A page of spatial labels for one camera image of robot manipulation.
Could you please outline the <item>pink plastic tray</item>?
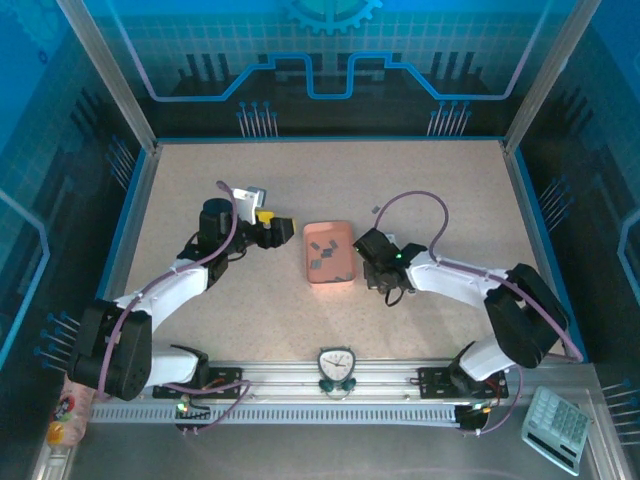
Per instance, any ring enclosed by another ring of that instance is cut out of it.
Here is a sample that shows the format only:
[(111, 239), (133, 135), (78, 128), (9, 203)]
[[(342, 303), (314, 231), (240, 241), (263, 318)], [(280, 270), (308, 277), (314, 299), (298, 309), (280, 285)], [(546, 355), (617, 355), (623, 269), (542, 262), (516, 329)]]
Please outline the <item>pink plastic tray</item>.
[[(332, 248), (330, 241), (335, 240), (338, 248)], [(310, 244), (315, 242), (320, 250), (314, 250)], [(352, 284), (357, 275), (355, 250), (353, 248), (353, 230), (348, 221), (325, 221), (307, 224), (303, 229), (305, 247), (305, 269), (308, 283), (315, 288), (330, 285)], [(333, 249), (331, 257), (322, 258), (324, 249)], [(321, 264), (311, 265), (314, 259), (322, 259)], [(346, 281), (338, 282), (340, 276)]]

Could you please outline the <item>blue table rim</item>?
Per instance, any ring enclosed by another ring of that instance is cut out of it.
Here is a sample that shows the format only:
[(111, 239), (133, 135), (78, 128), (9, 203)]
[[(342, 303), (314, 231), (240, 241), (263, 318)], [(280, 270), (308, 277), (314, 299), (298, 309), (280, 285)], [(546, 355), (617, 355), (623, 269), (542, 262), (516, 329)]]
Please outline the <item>blue table rim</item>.
[(498, 141), (504, 136), (279, 136), (279, 137), (164, 137), (158, 145), (204, 144), (276, 144), (276, 143), (328, 143), (328, 142), (384, 142), (384, 141)]

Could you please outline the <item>white teal alarm clock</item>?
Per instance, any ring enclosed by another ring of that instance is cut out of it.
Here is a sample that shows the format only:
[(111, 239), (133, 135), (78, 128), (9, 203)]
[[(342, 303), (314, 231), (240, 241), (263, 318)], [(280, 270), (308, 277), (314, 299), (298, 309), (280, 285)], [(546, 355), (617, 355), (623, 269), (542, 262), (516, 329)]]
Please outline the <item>white teal alarm clock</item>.
[(318, 386), (328, 399), (345, 400), (355, 389), (356, 355), (346, 346), (322, 348), (317, 357)]

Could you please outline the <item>black controller board with LEDs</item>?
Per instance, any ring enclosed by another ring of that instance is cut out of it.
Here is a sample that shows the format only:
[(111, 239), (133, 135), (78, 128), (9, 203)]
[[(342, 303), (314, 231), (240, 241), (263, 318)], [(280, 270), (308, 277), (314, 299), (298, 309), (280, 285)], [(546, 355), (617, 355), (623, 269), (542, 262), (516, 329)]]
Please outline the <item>black controller board with LEDs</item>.
[(198, 429), (206, 426), (212, 418), (208, 406), (198, 405), (188, 395), (183, 395), (175, 406), (174, 422), (183, 436), (198, 434)]
[(491, 412), (499, 406), (500, 402), (498, 400), (456, 406), (455, 419), (458, 423), (457, 429), (464, 435), (476, 437), (488, 433)]

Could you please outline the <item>light green calculator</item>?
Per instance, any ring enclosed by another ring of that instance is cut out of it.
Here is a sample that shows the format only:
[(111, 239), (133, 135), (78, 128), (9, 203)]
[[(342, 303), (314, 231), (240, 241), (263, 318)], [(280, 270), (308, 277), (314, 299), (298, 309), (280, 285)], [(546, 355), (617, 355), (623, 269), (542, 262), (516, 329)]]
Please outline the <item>light green calculator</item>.
[(591, 418), (547, 387), (533, 395), (521, 428), (525, 444), (547, 460), (577, 477)]

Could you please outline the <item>clear plastic bottle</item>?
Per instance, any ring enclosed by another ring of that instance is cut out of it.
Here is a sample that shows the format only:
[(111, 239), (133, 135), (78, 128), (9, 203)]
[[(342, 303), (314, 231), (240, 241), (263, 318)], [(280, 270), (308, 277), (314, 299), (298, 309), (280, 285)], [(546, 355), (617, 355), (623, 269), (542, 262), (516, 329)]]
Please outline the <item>clear plastic bottle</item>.
[(49, 446), (73, 447), (83, 439), (94, 394), (90, 387), (64, 379), (46, 433)]

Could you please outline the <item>aluminium blue side rail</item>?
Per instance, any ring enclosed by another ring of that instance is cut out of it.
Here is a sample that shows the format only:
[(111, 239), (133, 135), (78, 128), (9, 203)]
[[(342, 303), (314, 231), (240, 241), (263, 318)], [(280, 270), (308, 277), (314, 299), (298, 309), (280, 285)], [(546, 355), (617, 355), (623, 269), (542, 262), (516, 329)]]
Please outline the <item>aluminium blue side rail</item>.
[(138, 156), (96, 291), (98, 299), (125, 293), (161, 152), (159, 147), (153, 154), (142, 150)]
[(583, 363), (588, 363), (590, 358), (587, 354), (574, 309), (553, 250), (550, 234), (544, 223), (541, 207), (538, 204), (538, 197), (522, 154), (519, 150), (509, 153), (504, 141), (500, 143), (500, 146), (539, 273), (549, 284), (551, 290), (556, 294), (569, 314), (568, 333), (582, 354)]

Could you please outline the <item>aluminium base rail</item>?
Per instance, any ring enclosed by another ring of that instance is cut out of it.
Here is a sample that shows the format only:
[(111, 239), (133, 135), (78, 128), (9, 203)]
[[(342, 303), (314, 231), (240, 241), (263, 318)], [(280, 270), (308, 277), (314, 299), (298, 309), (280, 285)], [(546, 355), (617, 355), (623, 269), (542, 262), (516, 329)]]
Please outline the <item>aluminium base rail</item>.
[[(243, 377), (251, 382), (251, 389), (243, 400), (246, 405), (418, 405), (420, 397), (410, 379), (421, 367), (445, 367), (448, 359), (375, 360), (358, 359), (354, 370), (357, 384), (349, 395), (328, 397), (319, 386), (317, 362), (237, 362)], [(605, 405), (604, 394), (591, 364), (572, 364), (545, 358), (535, 369), (523, 371), (523, 385), (518, 385), (518, 373), (510, 368), (506, 373), (509, 397), (500, 401), (503, 406), (517, 401), (528, 404), (536, 389), (549, 388), (582, 409)]]

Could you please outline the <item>aluminium frame post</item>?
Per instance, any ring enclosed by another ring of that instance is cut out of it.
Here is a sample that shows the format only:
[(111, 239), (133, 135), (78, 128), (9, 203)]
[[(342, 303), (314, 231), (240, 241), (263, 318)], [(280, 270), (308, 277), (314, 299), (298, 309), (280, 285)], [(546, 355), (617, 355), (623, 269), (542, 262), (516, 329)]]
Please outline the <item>aluminium frame post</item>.
[(515, 155), (601, 1), (576, 0), (504, 137), (503, 153), (507, 157)]
[(142, 149), (154, 155), (157, 138), (83, 0), (56, 0), (56, 3)]

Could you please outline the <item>blue printed enclosure panel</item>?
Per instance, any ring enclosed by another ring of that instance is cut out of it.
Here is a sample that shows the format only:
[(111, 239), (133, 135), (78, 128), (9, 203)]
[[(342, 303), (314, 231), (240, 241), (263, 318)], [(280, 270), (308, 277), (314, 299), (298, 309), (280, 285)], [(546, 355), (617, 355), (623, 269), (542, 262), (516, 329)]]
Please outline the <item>blue printed enclosure panel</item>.
[(575, 0), (83, 0), (160, 138), (500, 137)]
[(57, 0), (0, 0), (0, 480), (29, 480), (140, 145)]
[(524, 136), (547, 232), (624, 451), (640, 461), (640, 0), (601, 0)]

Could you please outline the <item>aluminium frame extrusion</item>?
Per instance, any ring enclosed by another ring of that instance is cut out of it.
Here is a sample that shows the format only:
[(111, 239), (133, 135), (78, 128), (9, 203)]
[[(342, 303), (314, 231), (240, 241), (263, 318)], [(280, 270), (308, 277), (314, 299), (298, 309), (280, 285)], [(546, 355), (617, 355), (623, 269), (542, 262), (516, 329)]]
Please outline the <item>aluminium frame extrusion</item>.
[(77, 448), (44, 442), (30, 480), (69, 480)]

